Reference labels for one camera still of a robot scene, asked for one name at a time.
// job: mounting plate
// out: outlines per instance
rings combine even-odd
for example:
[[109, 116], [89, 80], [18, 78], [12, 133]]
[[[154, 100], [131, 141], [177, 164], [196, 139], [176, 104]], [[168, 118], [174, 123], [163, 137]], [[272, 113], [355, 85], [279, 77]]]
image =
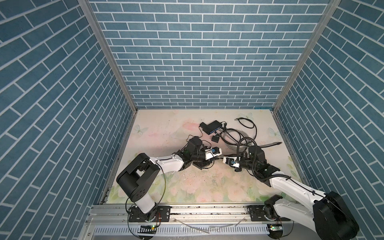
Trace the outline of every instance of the mounting plate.
[[[156, 210], [160, 213], [161, 222], [169, 222], [170, 206], [158, 206]], [[129, 222], [145, 222], [146, 216], [147, 214], [143, 214], [138, 207], [133, 207], [131, 208]]]
[[[251, 221], [259, 222], [259, 221], [271, 221], [265, 217], [265, 213], [263, 210], [264, 205], [249, 205], [247, 206], [247, 211], [251, 217]], [[290, 219], [282, 217], [280, 219], [282, 222], [288, 222]]]

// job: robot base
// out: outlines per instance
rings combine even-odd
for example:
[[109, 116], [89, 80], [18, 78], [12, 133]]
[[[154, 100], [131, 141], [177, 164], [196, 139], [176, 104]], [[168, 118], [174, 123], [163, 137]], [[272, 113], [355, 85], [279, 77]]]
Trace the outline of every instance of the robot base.
[[[169, 214], [170, 214], [170, 206], [158, 206], [156, 211], [152, 210], [151, 212], [160, 213], [162, 222], [169, 222]], [[147, 214], [143, 214], [140, 208], [134, 206], [131, 208], [129, 222], [145, 222], [147, 221], [147, 215], [151, 214], [151, 212]], [[150, 222], [156, 222], [156, 218], [150, 219]]]
[[[265, 206], [264, 204], [247, 206], [247, 212], [249, 212], [252, 222], [277, 221], [277, 219], [269, 219], [268, 217], [265, 216], [266, 213], [264, 211], [264, 206]], [[280, 218], [280, 220], [283, 222], [290, 221], [289, 218], [285, 218], [285, 217]]]

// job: black cable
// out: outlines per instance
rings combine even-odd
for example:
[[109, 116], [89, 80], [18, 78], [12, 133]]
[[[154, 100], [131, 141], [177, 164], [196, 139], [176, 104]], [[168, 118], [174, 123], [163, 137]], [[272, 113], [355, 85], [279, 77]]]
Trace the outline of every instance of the black cable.
[[212, 144], [210, 142], [208, 142], [207, 140], [202, 140], [202, 142], [204, 142], [204, 141], [209, 143], [209, 145], [210, 145], [209, 148], [212, 148]]
[[159, 159], [158, 161], [165, 161], [165, 160], [169, 160], [169, 159], [172, 159], [172, 158], [170, 157], [170, 158], [167, 158], [167, 159]]
[[215, 161], [213, 161], [212, 166], [210, 166], [210, 167], [203, 167], [203, 169], [210, 169], [210, 168], [213, 167], [214, 165], [215, 165]]
[[293, 231], [293, 227], [294, 227], [294, 226], [295, 226], [295, 221], [293, 221], [293, 223], [292, 223], [291, 231], [290, 231], [288, 234], [286, 234], [286, 235], [284, 235], [284, 236], [281, 236], [280, 238], [282, 238], [282, 237], [286, 237], [286, 236], [290, 235], [291, 232]]
[[179, 150], [179, 151], [181, 151], [181, 150], [183, 150], [186, 146], [188, 145], [188, 141], [187, 141], [187, 143]]
[[265, 145], [260, 145], [259, 147], [261, 147], [261, 148], [272, 147], [272, 146], [280, 145], [282, 143], [283, 142], [273, 142], [273, 143], [269, 143], [269, 144], [265, 144]]
[[200, 126], [199, 126], [199, 130], [200, 130], [200, 132], [201, 132], [201, 136], [200, 136], [200, 137], [199, 137], [199, 136], [193, 136], [193, 135], [189, 134], [188, 137], [187, 137], [187, 140], [186, 140], [186, 141], [187, 141], [187, 142], [189, 141], [189, 140], [188, 140], [189, 136], [201, 138], [201, 137], [203, 136], [203, 132], [201, 131]]
[[[253, 126], [252, 126], [252, 127], [248, 127], [248, 126], [244, 125], [242, 122], [240, 122], [240, 120], [243, 120], [243, 119], [245, 119], [245, 120], [247, 120], [248, 122], [252, 123]], [[256, 139], [256, 136], [257, 136], [257, 127], [256, 127], [256, 124], [255, 124], [252, 120], [250, 120], [250, 119], [248, 119], [248, 118], [236, 118], [235, 120], [238, 120], [239, 123], [240, 123], [242, 126], [246, 127], [246, 128], [249, 128], [249, 129], [253, 129], [253, 128], [255, 128], [256, 132], [255, 132], [255, 136], [253, 137], [253, 140]], [[236, 145], [238, 144], [238, 142], [239, 142], [238, 140], [236, 140], [236, 139], [229, 133], [229, 131], [236, 132], [236, 133], [239, 135], [239, 138], [243, 138], [243, 137], [245, 137], [242, 133], [240, 133], [240, 132], [239, 132], [238, 130], [236, 130], [236, 129], [233, 129], [233, 128], [226, 128], [226, 124], [224, 125], [224, 127], [221, 127], [221, 129], [222, 129], [223, 131], [220, 132], [219, 136], [220, 136], [220, 138], [223, 140], [223, 142], [225, 142], [225, 143], [228, 144], [228, 145], [236, 146]], [[235, 143], [232, 143], [232, 142], [227, 141], [227, 140], [222, 136], [223, 133], [226, 133], [228, 136], [230, 136], [230, 137], [233, 139], [233, 141], [234, 141]], [[251, 141], [247, 141], [247, 140], [246, 140], [245, 143], [241, 143], [240, 146], [248, 147], [248, 145], [249, 145], [250, 143], [251, 143]]]
[[249, 175], [251, 175], [252, 177], [254, 177], [254, 175], [252, 175], [252, 174], [248, 171], [248, 169], [246, 169], [246, 171], [248, 172]]
[[164, 174], [164, 171], [163, 171], [163, 168], [160, 166], [160, 164], [157, 163], [156, 161], [156, 164], [160, 167], [161, 171], [163, 172], [163, 177], [164, 177], [164, 191], [163, 191], [163, 195], [161, 196], [159, 202], [156, 204], [154, 210], [156, 211], [157, 209], [157, 206], [160, 204], [161, 200], [163, 199], [164, 197], [164, 194], [166, 193], [166, 188], [167, 188], [167, 180], [166, 180], [166, 175]]
[[[252, 127], [245, 126], [242, 122], [240, 122], [240, 120], [243, 120], [243, 119], [244, 119], [244, 120], [247, 120], [247, 121], [250, 122], [250, 123], [252, 123], [253, 126], [252, 126]], [[252, 120], [250, 120], [250, 119], [248, 119], [248, 118], [237, 118], [237, 120], [239, 121], [239, 123], [240, 123], [241, 125], [243, 125], [243, 126], [246, 127], [246, 128], [249, 128], [249, 129], [255, 128], [255, 129], [256, 129], [256, 135], [257, 135], [257, 127], [256, 127], [255, 123], [254, 123]]]
[[247, 207], [247, 212], [249, 213], [249, 214], [252, 214], [252, 213], [255, 213], [256, 211], [253, 211], [253, 212], [251, 212], [250, 210], [249, 210], [249, 207]]
[[240, 145], [241, 145], [241, 142], [244, 141], [244, 140], [250, 140], [250, 141], [253, 143], [253, 145], [257, 146], [255, 140], [253, 140], [252, 138], [250, 138], [250, 137], [243, 137], [243, 138], [241, 138], [241, 139], [238, 141], [238, 143], [237, 143], [237, 148], [236, 148], [236, 157], [237, 157], [237, 158], [240, 157], [240, 152], [239, 152], [239, 151], [240, 151]]
[[134, 234], [134, 233], [131, 231], [131, 228], [129, 227], [129, 216], [131, 215], [131, 214], [130, 214], [131, 211], [128, 212], [128, 210], [127, 210], [127, 202], [128, 202], [128, 199], [129, 199], [129, 198], [127, 198], [127, 200], [125, 201], [125, 211], [126, 211], [127, 214], [128, 214], [128, 217], [127, 217], [128, 230], [129, 230], [129, 232], [130, 232], [132, 235], [134, 235], [134, 236], [137, 237], [138, 239], [141, 239], [138, 235]]

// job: gray cable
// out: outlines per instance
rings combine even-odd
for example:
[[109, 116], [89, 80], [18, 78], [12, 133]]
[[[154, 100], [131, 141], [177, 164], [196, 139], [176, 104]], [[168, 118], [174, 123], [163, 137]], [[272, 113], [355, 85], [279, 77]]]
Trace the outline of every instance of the gray cable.
[[193, 227], [193, 226], [188, 225], [188, 224], [186, 224], [186, 223], [183, 223], [182, 221], [180, 221], [180, 220], [178, 220], [178, 219], [175, 219], [175, 218], [174, 218], [174, 220], [178, 221], [179, 223], [181, 223], [181, 224], [183, 224], [183, 225], [185, 225], [185, 226], [187, 226], [187, 227], [190, 227], [190, 228], [193, 228], [193, 229], [195, 229], [195, 230], [198, 230], [198, 231], [205, 232], [205, 233], [208, 233], [208, 234], [209, 234], [209, 231], [207, 231], [207, 230], [204, 230], [204, 229], [201, 229], [201, 228], [198, 228], [198, 227]]
[[[243, 131], [241, 131], [241, 130], [237, 130], [237, 131], [240, 132], [244, 137], [249, 137], [247, 133], [245, 133], [245, 132], [243, 132]], [[227, 131], [223, 132], [223, 136], [222, 136], [222, 137], [225, 138], [225, 137], [228, 135], [228, 133], [231, 133], [231, 132], [235, 132], [235, 131], [233, 131], [233, 130], [227, 130]], [[233, 141], [233, 143], [237, 143], [237, 142], [235, 142], [231, 137], [229, 137], [229, 139], [230, 139], [231, 141]], [[231, 149], [231, 150], [233, 150], [233, 151], [236, 151], [236, 150], [237, 150], [237, 146], [235, 146], [235, 145], [229, 145], [229, 144], [227, 144], [227, 143], [225, 143], [225, 145], [226, 145], [229, 149]], [[247, 147], [245, 147], [245, 146], [240, 146], [240, 152], [244, 152], [246, 148], [247, 148]]]

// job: white plastic strip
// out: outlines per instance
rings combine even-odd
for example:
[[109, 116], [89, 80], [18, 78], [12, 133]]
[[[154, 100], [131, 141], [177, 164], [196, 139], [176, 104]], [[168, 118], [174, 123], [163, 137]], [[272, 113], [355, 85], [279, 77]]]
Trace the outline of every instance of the white plastic strip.
[[[130, 223], [129, 227], [134, 234], [138, 233], [140, 225]], [[193, 228], [183, 224], [161, 225], [157, 228], [157, 237], [199, 236], [199, 235], [254, 235], [269, 234], [267, 224], [239, 224], [237, 226], [210, 228], [208, 224], [193, 224]], [[123, 236], [131, 235], [127, 225], [97, 225], [94, 236]], [[141, 233], [140, 235], [153, 236], [153, 234]]]

